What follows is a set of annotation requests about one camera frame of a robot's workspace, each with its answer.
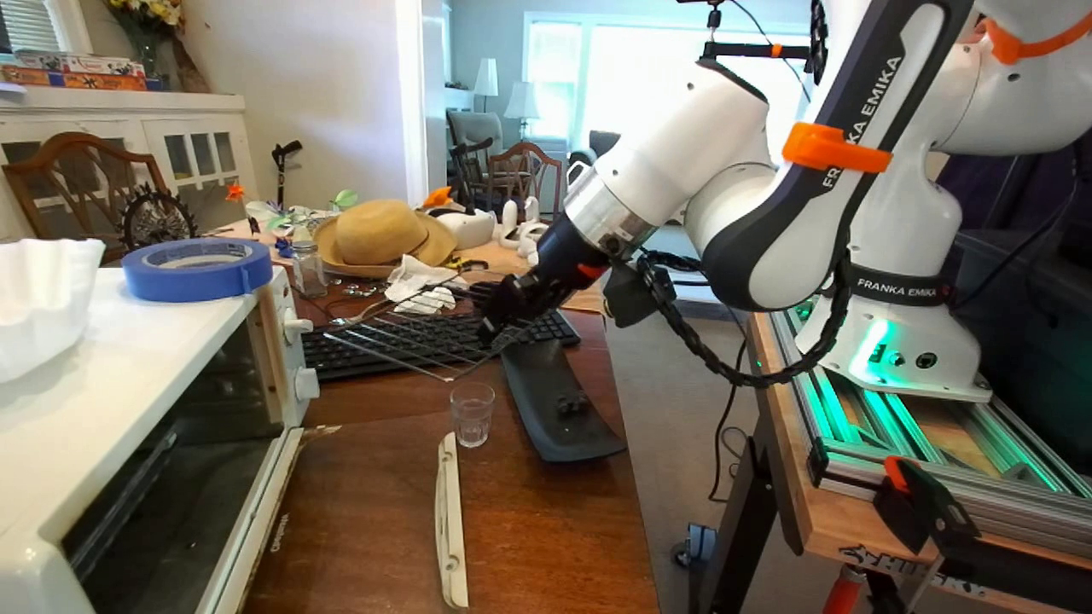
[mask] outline wooden table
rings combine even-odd
[[[771,318],[758,313],[750,325],[750,343],[758,361],[775,371],[787,364]],[[812,480],[810,471],[812,441],[799,412],[799,396],[792,386],[771,386],[760,396],[760,418],[750,441],[750,452],[740,458],[731,503],[723,511],[718,552],[718,586],[711,584],[703,609],[738,609],[748,595],[750,571],[760,558],[765,538],[781,518],[787,542],[799,554],[819,554],[833,563],[851,563],[857,568],[881,568],[891,575],[925,571],[938,549],[913,552],[879,516],[875,502],[826,490]],[[981,538],[989,552],[1021,554],[1021,571],[1003,571],[1003,584],[1037,579],[1045,567],[1066,567],[1072,575],[1089,575],[1092,588],[1092,558],[1069,552],[1041,549],[1007,536]],[[1007,586],[970,584],[965,575],[938,575],[947,588],[999,602],[1007,609],[1055,609],[1049,602],[1012,592]]]
[[[572,351],[575,371],[626,433],[608,319],[572,319],[584,334]],[[507,387],[500,361],[481,375]],[[320,387],[284,536],[247,609],[445,609],[434,545],[437,442],[452,430],[445,387],[411,371]],[[471,609],[657,609],[628,452],[544,463],[501,396],[493,441],[461,451],[461,502]]]

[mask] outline white wall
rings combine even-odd
[[[188,0],[184,40],[217,90],[247,95],[261,172],[275,200],[275,145],[300,140],[288,200],[423,197],[420,0]]]

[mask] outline wooden chair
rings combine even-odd
[[[107,258],[132,248],[132,197],[168,195],[156,156],[91,132],[56,132],[29,159],[6,162],[5,178],[38,238],[103,238]],[[192,236],[184,209],[164,215],[188,225],[178,236]]]
[[[520,209],[537,195],[544,218],[552,218],[566,197],[566,167],[544,145],[520,140],[507,154],[490,156],[490,188],[501,204],[512,197]]]

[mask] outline glass cup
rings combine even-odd
[[[474,451],[490,441],[500,391],[481,379],[454,379],[449,391],[452,425],[461,446]]]

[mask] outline lamp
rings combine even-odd
[[[509,106],[507,106],[507,119],[520,121],[520,135],[521,129],[544,114],[544,90],[537,80],[512,80],[509,90]]]
[[[495,60],[495,59],[481,59],[481,60],[478,60],[474,95],[478,95],[478,100],[495,100],[495,95],[501,95],[500,60]]]

